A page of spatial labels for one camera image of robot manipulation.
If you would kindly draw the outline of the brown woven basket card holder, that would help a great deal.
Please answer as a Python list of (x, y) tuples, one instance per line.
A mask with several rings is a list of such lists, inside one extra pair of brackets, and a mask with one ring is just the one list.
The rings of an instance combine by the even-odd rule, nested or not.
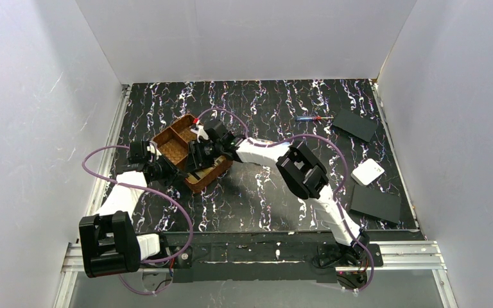
[[(190, 131), (192, 124), (194, 123), (195, 117), (191, 114), (183, 115), (181, 118), (177, 119), (170, 126), (159, 132), (153, 139), (157, 144), (159, 151), (166, 156), (170, 161), (176, 165), (179, 170), (186, 172), (187, 170), (187, 155), (188, 155), (188, 145), (187, 143), (195, 139), (195, 134)], [(201, 193), (210, 183), (215, 181), (217, 177), (221, 176), (226, 172), (233, 162), (227, 159), (222, 165), (216, 168), (214, 173), (211, 173), (207, 178), (197, 182), (189, 183), (185, 180), (183, 182), (190, 188), (190, 190), (195, 193)]]

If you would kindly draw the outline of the yellow VIP card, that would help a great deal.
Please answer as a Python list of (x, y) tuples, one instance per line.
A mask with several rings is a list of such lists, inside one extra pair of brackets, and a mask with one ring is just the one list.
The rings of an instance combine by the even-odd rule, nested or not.
[(214, 173), (216, 168), (222, 165), (226, 161), (227, 159), (224, 156), (218, 157), (214, 161), (214, 164), (211, 167), (189, 173), (188, 177), (186, 178), (186, 181), (189, 183), (197, 183), (203, 180), (204, 178), (207, 178), (211, 173)]

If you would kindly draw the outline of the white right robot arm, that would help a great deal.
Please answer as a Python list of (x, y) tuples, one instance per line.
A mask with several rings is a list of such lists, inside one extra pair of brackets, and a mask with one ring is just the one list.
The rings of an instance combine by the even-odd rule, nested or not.
[(193, 120), (194, 140), (188, 143), (186, 173), (212, 167), (219, 157), (240, 163), (274, 167), (288, 189), (301, 200), (311, 200), (329, 225), (335, 241), (351, 255), (361, 256), (368, 244), (362, 228), (334, 199), (327, 170), (303, 139), (263, 142), (234, 135), (219, 120), (201, 124)]

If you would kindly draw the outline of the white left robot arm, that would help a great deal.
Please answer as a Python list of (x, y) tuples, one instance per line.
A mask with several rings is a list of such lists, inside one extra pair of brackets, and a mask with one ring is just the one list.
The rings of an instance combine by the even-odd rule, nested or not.
[[(166, 263), (179, 258), (193, 240), (193, 223), (186, 210), (166, 194), (150, 189), (154, 181), (169, 184), (179, 178), (179, 169), (153, 141), (137, 141), (127, 146), (128, 163), (115, 179), (84, 170), (114, 186), (103, 205), (79, 222), (83, 267), (89, 278), (136, 272), (142, 263)], [(166, 238), (159, 233), (137, 234), (132, 213), (143, 193), (156, 194), (180, 210), (189, 225), (186, 244), (172, 253)]]

